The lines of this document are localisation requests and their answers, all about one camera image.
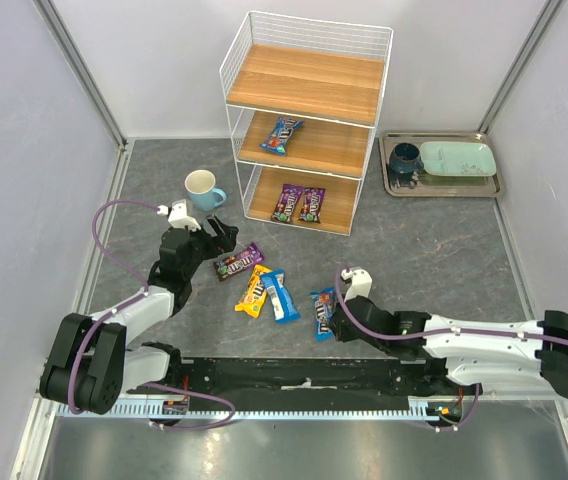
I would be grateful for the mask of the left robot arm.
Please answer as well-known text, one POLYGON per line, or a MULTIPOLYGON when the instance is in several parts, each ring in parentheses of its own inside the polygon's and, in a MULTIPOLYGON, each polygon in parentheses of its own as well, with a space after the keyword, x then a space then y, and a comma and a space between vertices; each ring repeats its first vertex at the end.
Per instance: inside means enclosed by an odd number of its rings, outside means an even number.
POLYGON ((105 414, 122 392, 166 377, 176 349, 151 345, 129 351, 127 346, 181 311, 202 263, 235 249, 238 227, 215 215, 207 222, 212 232, 169 228, 159 258, 133 296, 92 315, 70 313, 62 319, 40 377, 43 398, 73 414, 105 414))

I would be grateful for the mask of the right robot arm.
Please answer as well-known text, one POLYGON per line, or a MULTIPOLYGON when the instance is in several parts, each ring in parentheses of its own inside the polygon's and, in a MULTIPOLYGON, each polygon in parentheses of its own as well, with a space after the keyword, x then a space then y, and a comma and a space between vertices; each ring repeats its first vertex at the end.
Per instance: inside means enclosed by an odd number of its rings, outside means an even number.
POLYGON ((568 314, 540 320, 483 323, 415 311, 390 313, 357 296, 339 302, 328 321, 342 342, 362 340, 412 365, 408 380, 421 396, 455 387, 532 392, 568 399, 568 314), (422 362, 422 368, 414 364, 422 362))

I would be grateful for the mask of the dark blue candy bag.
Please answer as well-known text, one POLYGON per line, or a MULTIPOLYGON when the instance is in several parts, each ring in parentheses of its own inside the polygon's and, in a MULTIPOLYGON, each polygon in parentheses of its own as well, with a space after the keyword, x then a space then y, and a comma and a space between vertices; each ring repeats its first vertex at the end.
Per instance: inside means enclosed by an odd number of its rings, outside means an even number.
POLYGON ((288 116, 279 116, 273 130, 260 144, 260 147, 270 153, 286 155, 286 145, 288 141, 291 139, 293 133, 303 125, 303 120, 288 116))

